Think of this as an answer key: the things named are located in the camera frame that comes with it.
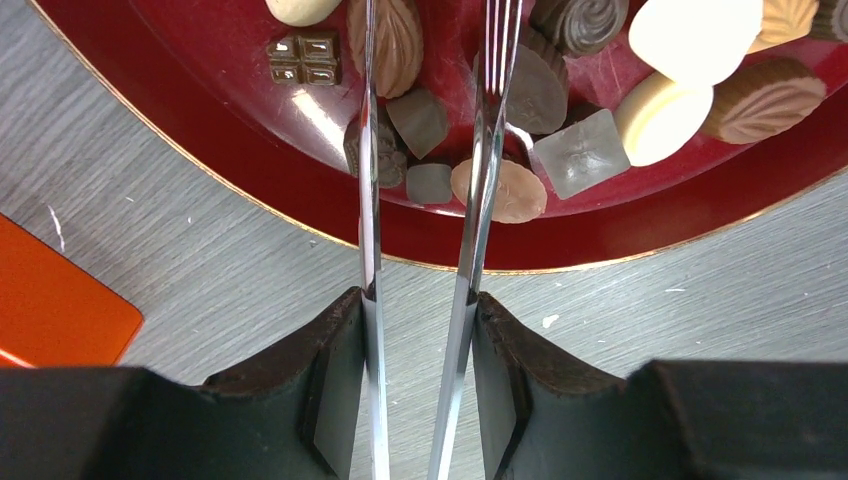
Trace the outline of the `silver metal tongs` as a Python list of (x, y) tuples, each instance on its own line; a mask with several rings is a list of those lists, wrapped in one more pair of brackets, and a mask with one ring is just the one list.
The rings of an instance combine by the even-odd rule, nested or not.
[[(507, 97), (519, 43), (522, 4), (487, 1), (483, 8), (472, 170), (463, 236), (449, 322), (428, 476), (448, 476), (458, 424), (473, 321), (477, 311), (490, 223), (505, 139)], [(364, 93), (359, 121), (359, 250), (361, 304), (365, 325), (371, 471), (375, 479), (390, 476), (388, 397), (381, 284), (380, 198), (378, 182), (378, 116), (376, 79), (377, 6), (365, 4)]]

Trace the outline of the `white oval chocolate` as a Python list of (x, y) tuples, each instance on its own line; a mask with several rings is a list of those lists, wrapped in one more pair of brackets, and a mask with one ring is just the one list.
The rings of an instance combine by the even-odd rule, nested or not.
[(328, 18), (341, 0), (266, 0), (271, 15), (293, 27), (315, 25)]

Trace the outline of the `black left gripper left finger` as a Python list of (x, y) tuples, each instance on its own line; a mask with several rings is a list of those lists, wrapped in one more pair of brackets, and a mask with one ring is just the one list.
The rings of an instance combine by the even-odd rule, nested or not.
[(5, 479), (345, 479), (363, 363), (359, 288), (187, 386), (139, 367), (1, 372)]

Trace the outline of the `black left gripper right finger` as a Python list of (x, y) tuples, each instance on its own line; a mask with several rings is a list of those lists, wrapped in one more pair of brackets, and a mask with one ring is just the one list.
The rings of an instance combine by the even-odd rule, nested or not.
[(625, 379), (481, 294), (472, 337), (489, 479), (843, 479), (843, 363), (653, 360)]

